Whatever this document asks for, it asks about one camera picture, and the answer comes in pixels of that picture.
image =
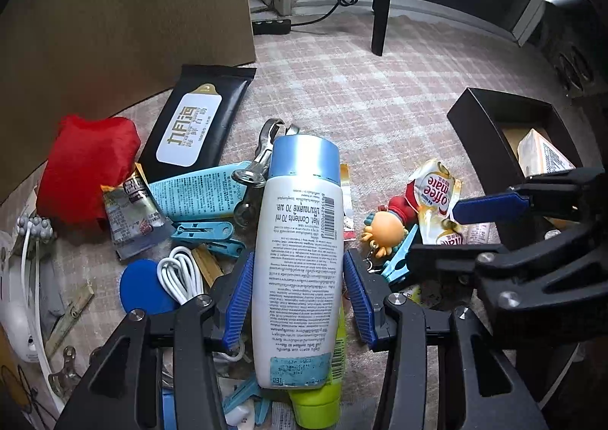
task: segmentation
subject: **coffee mate packet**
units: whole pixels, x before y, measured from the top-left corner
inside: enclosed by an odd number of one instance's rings
[[[407,181],[405,201],[418,213],[425,245],[460,245],[461,226],[452,219],[462,182],[441,161],[431,159],[416,169]]]

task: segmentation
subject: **black wet wipes package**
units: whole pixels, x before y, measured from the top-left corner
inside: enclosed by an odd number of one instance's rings
[[[139,163],[148,183],[215,167],[255,68],[183,65]]]

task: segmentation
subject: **orange toy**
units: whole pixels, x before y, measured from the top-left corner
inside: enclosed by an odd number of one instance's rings
[[[364,221],[366,226],[361,241],[369,243],[377,259],[389,256],[407,233],[404,225],[415,217],[416,212],[405,202],[405,198],[394,196],[388,201],[387,207],[379,206],[378,211]]]

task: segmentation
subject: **blue round disc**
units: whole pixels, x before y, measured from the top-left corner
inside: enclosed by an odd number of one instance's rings
[[[131,262],[120,277],[120,302],[128,313],[141,308],[146,313],[164,313],[178,308],[178,303],[162,289],[156,277],[156,262],[148,259]]]

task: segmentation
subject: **black table leg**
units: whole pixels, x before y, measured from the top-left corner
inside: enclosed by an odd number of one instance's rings
[[[372,10],[374,11],[372,53],[376,56],[382,56],[382,50],[384,50],[384,37],[386,36],[389,7],[390,0],[374,0],[372,3]]]

